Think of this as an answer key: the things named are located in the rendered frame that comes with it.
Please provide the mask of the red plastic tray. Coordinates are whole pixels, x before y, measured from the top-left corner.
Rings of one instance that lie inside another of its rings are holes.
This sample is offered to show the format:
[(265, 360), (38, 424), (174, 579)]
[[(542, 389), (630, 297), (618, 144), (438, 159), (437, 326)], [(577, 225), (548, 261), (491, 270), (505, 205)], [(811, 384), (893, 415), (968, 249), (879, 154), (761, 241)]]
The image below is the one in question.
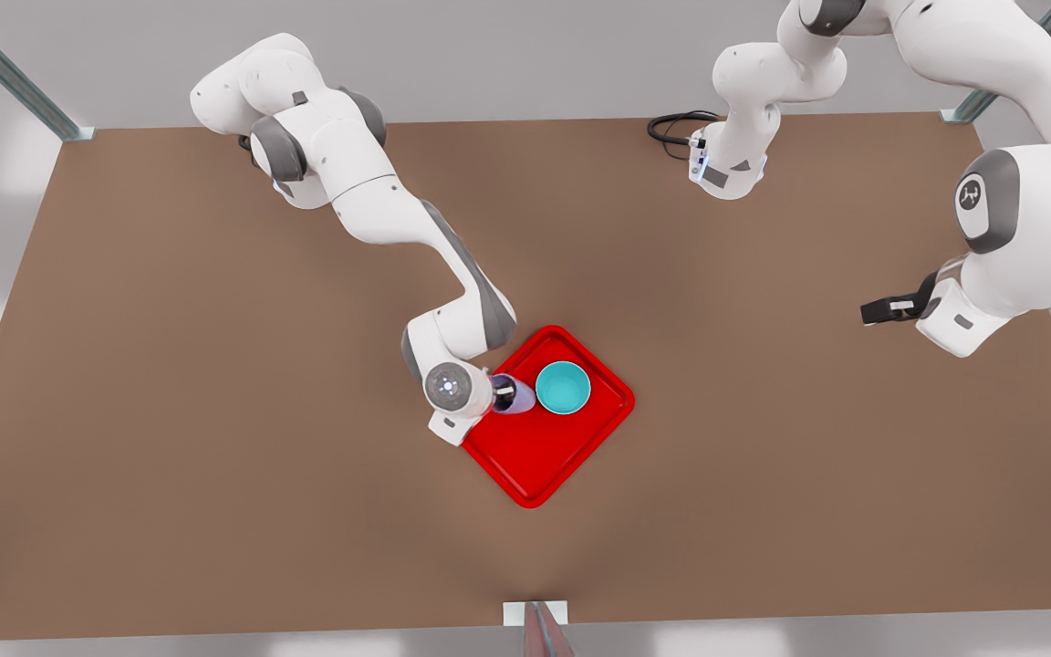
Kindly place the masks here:
[(496, 369), (535, 391), (552, 362), (570, 361), (588, 372), (588, 403), (572, 414), (537, 404), (522, 414), (485, 415), (463, 438), (463, 451), (504, 493), (524, 508), (547, 502), (625, 420), (635, 398), (627, 384), (558, 325), (543, 326)]

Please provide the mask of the teal bowl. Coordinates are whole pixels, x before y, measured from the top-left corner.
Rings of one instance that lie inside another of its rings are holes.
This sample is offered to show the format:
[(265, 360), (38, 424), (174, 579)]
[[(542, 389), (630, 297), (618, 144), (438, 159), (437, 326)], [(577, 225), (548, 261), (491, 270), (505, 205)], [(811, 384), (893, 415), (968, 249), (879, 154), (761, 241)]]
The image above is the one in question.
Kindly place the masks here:
[(537, 401), (548, 412), (558, 415), (580, 411), (588, 404), (591, 391), (588, 371), (566, 360), (548, 363), (539, 371), (535, 384)]

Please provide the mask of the silver frame post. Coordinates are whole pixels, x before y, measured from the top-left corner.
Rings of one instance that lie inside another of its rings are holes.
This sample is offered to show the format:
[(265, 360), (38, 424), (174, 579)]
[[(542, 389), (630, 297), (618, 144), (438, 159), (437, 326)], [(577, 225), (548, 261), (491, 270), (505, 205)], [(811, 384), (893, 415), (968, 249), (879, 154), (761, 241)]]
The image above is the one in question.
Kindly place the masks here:
[(566, 638), (566, 601), (502, 604), (502, 624), (523, 629), (523, 657), (575, 657)]
[(971, 93), (943, 123), (971, 124), (996, 97), (1014, 102), (1051, 142), (1051, 7), (1035, 21), (1015, 0), (935, 0), (927, 37), (911, 38), (906, 62), (924, 78)]
[(96, 130), (80, 126), (0, 49), (0, 86), (63, 142), (92, 141)]

